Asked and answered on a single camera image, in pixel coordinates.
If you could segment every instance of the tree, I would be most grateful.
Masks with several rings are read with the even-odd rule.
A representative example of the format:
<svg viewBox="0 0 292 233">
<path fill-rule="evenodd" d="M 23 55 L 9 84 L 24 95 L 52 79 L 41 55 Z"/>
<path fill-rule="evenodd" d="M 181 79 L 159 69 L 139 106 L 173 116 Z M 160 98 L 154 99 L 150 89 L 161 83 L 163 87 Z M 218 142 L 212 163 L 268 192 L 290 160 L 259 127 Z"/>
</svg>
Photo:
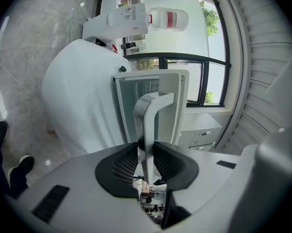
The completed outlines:
<svg viewBox="0 0 292 233">
<path fill-rule="evenodd" d="M 145 34 L 139 34 L 139 35 L 136 35 L 136 41 L 138 40 L 146 40 L 146 35 Z"/>
<path fill-rule="evenodd" d="M 141 59 L 137 62 L 136 70 L 152 70 L 155 68 L 153 59 Z"/>
<path fill-rule="evenodd" d="M 204 14 L 206 28 L 207 28 L 207 35 L 212 36 L 218 33 L 218 28 L 216 27 L 217 21 L 219 20 L 219 16 L 216 11 L 209 10 L 205 8 L 205 2 L 200 1 L 200 5 Z"/>
<path fill-rule="evenodd" d="M 214 101 L 213 101 L 213 95 L 214 95 L 214 92 L 213 91 L 206 92 L 205 103 L 214 103 Z"/>
</svg>

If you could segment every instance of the black trousers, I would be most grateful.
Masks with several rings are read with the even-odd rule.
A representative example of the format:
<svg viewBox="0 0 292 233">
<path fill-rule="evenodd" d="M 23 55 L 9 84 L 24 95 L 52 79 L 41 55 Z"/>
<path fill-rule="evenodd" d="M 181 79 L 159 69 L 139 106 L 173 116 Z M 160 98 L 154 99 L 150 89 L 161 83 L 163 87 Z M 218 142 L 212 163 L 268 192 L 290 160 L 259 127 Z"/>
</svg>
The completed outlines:
<svg viewBox="0 0 292 233">
<path fill-rule="evenodd" d="M 19 169 L 13 170 L 10 176 L 10 186 L 2 168 L 2 153 L 0 145 L 0 189 L 15 199 L 28 187 L 26 175 Z"/>
</svg>

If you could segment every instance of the marble floor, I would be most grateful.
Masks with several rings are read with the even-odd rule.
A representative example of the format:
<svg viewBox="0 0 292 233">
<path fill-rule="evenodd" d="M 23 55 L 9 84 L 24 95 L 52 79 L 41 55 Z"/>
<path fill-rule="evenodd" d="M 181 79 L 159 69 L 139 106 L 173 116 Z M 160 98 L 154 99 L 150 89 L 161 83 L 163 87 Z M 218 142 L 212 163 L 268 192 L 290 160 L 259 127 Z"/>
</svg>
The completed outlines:
<svg viewBox="0 0 292 233">
<path fill-rule="evenodd" d="M 10 131 L 2 147 L 5 172 L 21 156 L 31 154 L 32 185 L 70 158 L 52 129 L 40 90 L 43 76 L 57 53 L 81 38 L 86 19 L 81 0 L 15 0 L 0 22 L 0 120 Z M 97 0 L 84 0 L 86 17 L 94 17 Z"/>
</svg>

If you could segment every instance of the white cabinet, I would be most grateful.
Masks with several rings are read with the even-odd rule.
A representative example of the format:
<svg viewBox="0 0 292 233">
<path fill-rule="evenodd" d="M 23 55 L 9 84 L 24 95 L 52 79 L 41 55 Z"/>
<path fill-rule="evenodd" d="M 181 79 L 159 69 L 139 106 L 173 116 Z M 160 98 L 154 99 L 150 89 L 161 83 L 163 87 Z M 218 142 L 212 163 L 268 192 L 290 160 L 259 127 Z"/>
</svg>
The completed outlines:
<svg viewBox="0 0 292 233">
<path fill-rule="evenodd" d="M 177 145 L 189 148 L 194 136 L 195 132 L 181 132 Z"/>
<path fill-rule="evenodd" d="M 208 150 L 221 132 L 222 126 L 209 114 L 185 114 L 178 144 L 185 148 Z"/>
</svg>

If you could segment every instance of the shoe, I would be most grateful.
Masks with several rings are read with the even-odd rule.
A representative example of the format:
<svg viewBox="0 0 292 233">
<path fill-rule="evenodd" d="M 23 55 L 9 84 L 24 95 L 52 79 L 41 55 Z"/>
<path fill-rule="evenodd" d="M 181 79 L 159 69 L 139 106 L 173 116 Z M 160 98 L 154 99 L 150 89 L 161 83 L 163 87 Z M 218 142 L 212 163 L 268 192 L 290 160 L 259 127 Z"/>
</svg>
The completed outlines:
<svg viewBox="0 0 292 233">
<path fill-rule="evenodd" d="M 9 133 L 9 125 L 6 121 L 0 121 L 0 147 Z"/>
<path fill-rule="evenodd" d="M 20 171 L 23 175 L 27 175 L 34 167 L 34 158 L 31 155 L 24 155 L 20 158 L 18 165 L 10 168 L 8 172 L 9 179 L 11 178 L 11 173 L 15 171 Z"/>
</svg>

